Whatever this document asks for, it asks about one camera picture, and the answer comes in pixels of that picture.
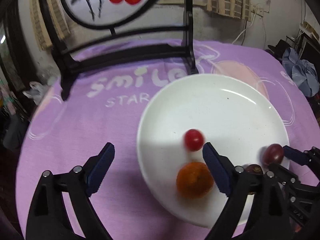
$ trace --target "grape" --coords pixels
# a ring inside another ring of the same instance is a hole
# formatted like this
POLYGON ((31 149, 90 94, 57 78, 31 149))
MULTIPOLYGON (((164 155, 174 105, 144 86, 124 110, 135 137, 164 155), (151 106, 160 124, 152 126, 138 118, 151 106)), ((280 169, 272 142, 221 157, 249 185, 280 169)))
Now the grape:
POLYGON ((271 144, 265 151, 262 157, 262 162, 264 165, 269 165, 270 163, 280 164, 284 157, 284 151, 280 144, 271 144))
POLYGON ((245 168, 245 170, 249 173, 263 175, 263 171, 258 164, 251 164, 245 168))

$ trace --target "blue gripper pad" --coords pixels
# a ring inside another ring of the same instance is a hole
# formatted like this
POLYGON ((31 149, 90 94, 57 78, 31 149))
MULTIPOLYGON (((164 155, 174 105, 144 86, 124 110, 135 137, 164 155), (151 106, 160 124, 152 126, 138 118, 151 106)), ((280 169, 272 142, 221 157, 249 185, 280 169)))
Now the blue gripper pad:
POLYGON ((223 167, 219 154, 210 143, 206 143, 202 149, 202 156, 207 164, 215 183, 221 193, 225 193, 228 197, 231 194, 231 178, 223 167))
POLYGON ((292 149, 287 145, 283 147, 283 150, 284 156, 294 161, 295 163, 300 164, 301 166, 308 164, 309 158, 305 153, 302 153, 296 149, 292 149))
POLYGON ((96 193, 104 179, 113 159, 115 158, 115 147, 112 143, 107 143, 98 155, 99 159, 87 176, 86 193, 90 197, 96 193))

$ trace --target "white plate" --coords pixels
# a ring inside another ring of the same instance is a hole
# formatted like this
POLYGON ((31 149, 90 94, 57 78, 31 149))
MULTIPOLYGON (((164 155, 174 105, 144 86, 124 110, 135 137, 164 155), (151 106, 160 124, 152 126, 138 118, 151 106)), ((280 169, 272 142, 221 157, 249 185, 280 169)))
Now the white plate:
MULTIPOLYGON (((176 176, 191 159, 204 162, 202 151, 188 154, 183 134, 199 129, 220 155, 233 165, 260 164, 260 154, 272 143, 289 145, 284 124, 272 104, 239 80, 197 74, 176 80, 148 103, 139 124, 137 152, 140 169, 154 197, 172 214, 211 228, 227 197, 216 185, 204 197, 186 200, 177 194, 176 176)), ((289 167, 289 161, 283 160, 289 167)), ((248 196, 239 224, 248 219, 248 196)))

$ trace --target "purple tablecloth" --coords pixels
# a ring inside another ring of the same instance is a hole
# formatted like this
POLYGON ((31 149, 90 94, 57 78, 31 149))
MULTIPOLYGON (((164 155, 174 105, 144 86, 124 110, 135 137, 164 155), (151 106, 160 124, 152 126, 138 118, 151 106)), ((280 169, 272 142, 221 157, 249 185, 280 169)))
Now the purple tablecloth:
MULTIPOLYGON (((81 60, 108 49, 96 46, 75 58, 81 60)), ((195 41, 194 51, 200 73, 233 76, 267 97, 283 119, 290 146, 298 150, 320 148, 320 130, 307 100, 271 55, 214 41, 195 41)), ((181 59, 125 64, 79 78, 66 102, 61 100, 57 82, 38 107, 21 151, 16 202, 23 233, 41 173, 68 172, 112 142, 115 159, 98 193, 90 198, 110 235, 114 239, 204 239, 209 229, 178 220, 153 198, 136 154, 137 127, 148 101, 159 89, 185 75, 181 59)), ((291 169, 303 183, 318 183, 307 167, 292 163, 291 169)), ((82 235, 70 199, 67 194, 64 197, 71 224, 82 235)))

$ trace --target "wall outlet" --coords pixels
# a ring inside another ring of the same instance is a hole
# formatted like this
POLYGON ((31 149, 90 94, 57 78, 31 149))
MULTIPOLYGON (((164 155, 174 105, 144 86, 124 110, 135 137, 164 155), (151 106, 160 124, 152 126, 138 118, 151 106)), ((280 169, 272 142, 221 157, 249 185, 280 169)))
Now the wall outlet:
POLYGON ((255 6, 255 5, 251 5, 251 12, 253 12, 253 13, 255 13, 255 14, 260 15, 261 17, 263 17, 264 8, 258 7, 258 6, 255 6))

